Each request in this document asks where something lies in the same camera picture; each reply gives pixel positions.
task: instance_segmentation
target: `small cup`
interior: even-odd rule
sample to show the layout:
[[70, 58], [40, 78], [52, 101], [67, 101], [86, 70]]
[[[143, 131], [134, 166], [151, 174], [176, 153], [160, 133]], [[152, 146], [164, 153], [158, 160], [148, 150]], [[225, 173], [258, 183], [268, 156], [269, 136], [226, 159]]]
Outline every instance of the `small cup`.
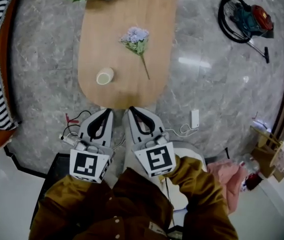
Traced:
[[112, 81], [114, 77], [114, 71], [112, 68], [110, 67], [105, 67], [102, 70], [100, 70], [100, 72], [97, 74], [96, 76], [96, 82], [101, 85], [107, 85], [108, 83], [110, 83]]

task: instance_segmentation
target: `marble floor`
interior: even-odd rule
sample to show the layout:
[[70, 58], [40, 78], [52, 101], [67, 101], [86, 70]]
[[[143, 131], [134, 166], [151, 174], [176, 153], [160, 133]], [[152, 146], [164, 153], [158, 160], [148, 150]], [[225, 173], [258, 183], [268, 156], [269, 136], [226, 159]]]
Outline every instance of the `marble floor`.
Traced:
[[[256, 139], [249, 129], [257, 118], [270, 127], [284, 90], [284, 0], [244, 0], [261, 5], [275, 23], [275, 38], [257, 38], [269, 47], [270, 64], [246, 44], [227, 39], [217, 23], [221, 0], [178, 0], [170, 78], [154, 104], [166, 128], [189, 123], [200, 111], [199, 130], [185, 140], [206, 157], [228, 147], [230, 155], [249, 152]], [[70, 118], [97, 111], [77, 82], [77, 59], [85, 2], [20, 0], [13, 28], [10, 64], [13, 95], [22, 125], [8, 145], [20, 163], [47, 172], [58, 152], [70, 146], [58, 139]], [[118, 143], [123, 129], [114, 132]], [[171, 139], [179, 138], [171, 134]], [[117, 150], [120, 157], [124, 147]]]

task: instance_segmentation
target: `wooden table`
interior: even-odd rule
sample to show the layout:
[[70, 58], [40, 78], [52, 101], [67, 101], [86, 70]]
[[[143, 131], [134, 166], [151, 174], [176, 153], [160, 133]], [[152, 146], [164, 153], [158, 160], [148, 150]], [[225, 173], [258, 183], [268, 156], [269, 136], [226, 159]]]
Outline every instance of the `wooden table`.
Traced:
[[[114, 109], [144, 107], [163, 91], [170, 64], [177, 0], [89, 0], [86, 4], [78, 59], [78, 81], [95, 104]], [[130, 27], [150, 32], [144, 53], [148, 80], [139, 56], [119, 39]], [[111, 83], [98, 85], [97, 73], [114, 69]]]

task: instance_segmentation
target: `flower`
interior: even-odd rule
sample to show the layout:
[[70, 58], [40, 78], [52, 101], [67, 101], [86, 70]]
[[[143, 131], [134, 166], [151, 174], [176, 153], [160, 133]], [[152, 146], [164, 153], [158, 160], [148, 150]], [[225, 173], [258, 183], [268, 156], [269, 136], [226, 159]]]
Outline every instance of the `flower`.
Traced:
[[143, 55], [144, 51], [146, 50], [148, 35], [149, 32], [146, 29], [133, 26], [127, 31], [124, 36], [120, 38], [119, 41], [120, 43], [124, 44], [130, 51], [141, 57], [147, 78], [150, 79]]
[[139, 27], [131, 27], [127, 34], [125, 34], [121, 39], [121, 43], [137, 43], [143, 41], [149, 35], [149, 32], [146, 29], [141, 29]]

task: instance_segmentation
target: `power adapter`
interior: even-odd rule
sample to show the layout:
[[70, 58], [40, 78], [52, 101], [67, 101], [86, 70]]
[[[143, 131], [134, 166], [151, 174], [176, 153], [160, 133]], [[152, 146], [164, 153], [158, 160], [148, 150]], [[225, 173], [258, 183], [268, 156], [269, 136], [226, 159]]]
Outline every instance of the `power adapter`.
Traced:
[[198, 128], [200, 124], [200, 112], [198, 109], [191, 111], [191, 129]]

